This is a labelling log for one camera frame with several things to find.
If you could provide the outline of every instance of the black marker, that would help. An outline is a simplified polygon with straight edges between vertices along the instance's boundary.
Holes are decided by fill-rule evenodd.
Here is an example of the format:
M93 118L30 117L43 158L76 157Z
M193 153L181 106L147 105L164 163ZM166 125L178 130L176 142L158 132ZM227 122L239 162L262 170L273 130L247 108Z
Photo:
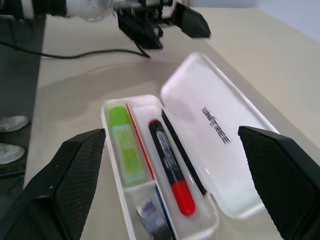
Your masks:
M180 212L192 215L196 205L161 122L151 120L149 130Z

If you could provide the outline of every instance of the black cable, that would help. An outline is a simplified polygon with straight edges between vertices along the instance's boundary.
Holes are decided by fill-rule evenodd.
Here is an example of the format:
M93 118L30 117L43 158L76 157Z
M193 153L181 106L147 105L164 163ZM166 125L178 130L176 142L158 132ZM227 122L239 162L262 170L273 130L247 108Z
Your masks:
M32 51L32 50L27 50L19 46L12 45L10 43L0 41L0 45L12 48L14 50L24 52L27 54L33 54L33 55L38 55L38 56L44 56L44 57L49 57L49 58L54 58L54 59L78 59L82 58L87 55L93 55L93 54L107 54L107 53L129 53L129 54L136 54L145 58L151 58L143 49L141 46L136 44L137 48L141 52L133 51L133 50L128 50L128 49L104 49L104 50L95 50L95 51L88 51L84 53L80 53L77 55L71 55L71 56L61 56L61 55L53 55L53 54L47 54L43 52L38 52L38 51Z

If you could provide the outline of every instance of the floor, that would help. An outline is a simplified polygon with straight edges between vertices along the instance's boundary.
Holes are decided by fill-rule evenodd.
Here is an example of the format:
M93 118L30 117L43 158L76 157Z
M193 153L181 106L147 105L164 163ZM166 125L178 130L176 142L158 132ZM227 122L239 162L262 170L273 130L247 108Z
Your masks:
M14 22L12 24L17 45L34 51L41 51L45 22L32 25ZM0 21L0 41L13 43L10 25ZM40 57L15 51L0 45L0 117L25 115L32 122L40 67ZM0 134L0 143L29 146L31 123L17 132ZM24 171L28 151L25 155L6 165L0 165L0 219L22 192Z

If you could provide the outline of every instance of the white sneaker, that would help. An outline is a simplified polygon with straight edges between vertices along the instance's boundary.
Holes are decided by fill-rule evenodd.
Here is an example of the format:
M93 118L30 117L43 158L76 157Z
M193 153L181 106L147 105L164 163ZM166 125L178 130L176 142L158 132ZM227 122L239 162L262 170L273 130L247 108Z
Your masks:
M12 163L25 154L21 146L0 143L0 165Z
M26 116L0 117L0 133L17 131L28 122L29 119Z

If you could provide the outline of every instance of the white table surface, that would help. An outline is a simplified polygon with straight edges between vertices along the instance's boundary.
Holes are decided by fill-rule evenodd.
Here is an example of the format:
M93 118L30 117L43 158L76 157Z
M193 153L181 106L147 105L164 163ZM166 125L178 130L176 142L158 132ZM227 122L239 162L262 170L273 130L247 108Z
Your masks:
M205 53L270 122L292 137L319 164L320 44L257 9L198 8L210 40L191 40L179 29L164 31L164 50L148 60L116 53L75 60L41 61L25 183L52 159L65 140L102 127L104 101L161 86L192 52ZM72 55L96 49L135 49L114 18L97 23L48 17L43 51ZM281 239L266 211L246 220L220 210L217 240ZM81 239L128 239L108 151Z

